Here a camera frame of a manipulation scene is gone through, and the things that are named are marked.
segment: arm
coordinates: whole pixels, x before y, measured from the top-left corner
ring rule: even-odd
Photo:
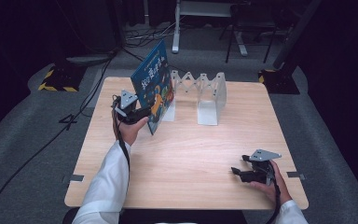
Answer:
[[[147,118],[134,125],[120,124],[120,131],[129,153],[138,131],[146,123]],[[116,141],[106,154],[101,169],[92,179],[74,223],[118,223],[128,183],[129,167]]]
[[[308,223],[307,220],[304,218],[301,210],[297,206],[296,202],[292,199],[292,196],[289,194],[289,190],[284,183],[283,177],[281,172],[278,168],[278,165],[275,161],[271,161],[272,166],[274,167],[275,171],[275,178],[277,180],[277,184],[281,191],[281,209],[280,213],[275,219],[275,224],[279,223]],[[259,182],[251,182],[250,186],[253,188],[259,189],[260,191],[264,192],[267,197],[275,203],[275,188],[271,184],[269,186],[259,183]]]

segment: book cover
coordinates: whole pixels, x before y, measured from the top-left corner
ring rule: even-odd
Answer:
[[[147,125],[154,134],[173,100],[171,71],[164,40],[147,55],[131,76],[133,88],[142,108],[152,105]]]

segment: wooden tabletop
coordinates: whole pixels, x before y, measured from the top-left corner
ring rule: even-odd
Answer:
[[[74,175],[65,197],[80,206],[91,179],[115,142],[112,95],[133,92],[128,77],[108,77],[101,90]],[[273,209],[266,196],[242,183],[230,167],[251,170],[241,155],[261,148],[282,154],[276,159],[289,192],[301,209],[308,200],[263,84],[227,82],[227,104],[218,126],[197,124],[197,93],[178,91],[175,121],[163,121],[154,135],[147,125],[131,148],[131,178],[126,208]]]

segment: book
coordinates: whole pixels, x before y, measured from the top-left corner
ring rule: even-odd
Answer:
[[[173,101],[171,71],[162,39],[131,76],[141,108],[151,107],[147,125],[154,134]]]

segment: sleeve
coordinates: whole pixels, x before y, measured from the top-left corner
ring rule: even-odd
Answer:
[[[129,183],[126,157],[116,141],[92,179],[73,223],[118,223]]]
[[[294,200],[288,201],[281,206],[281,210],[275,219],[275,224],[302,224],[308,223]]]

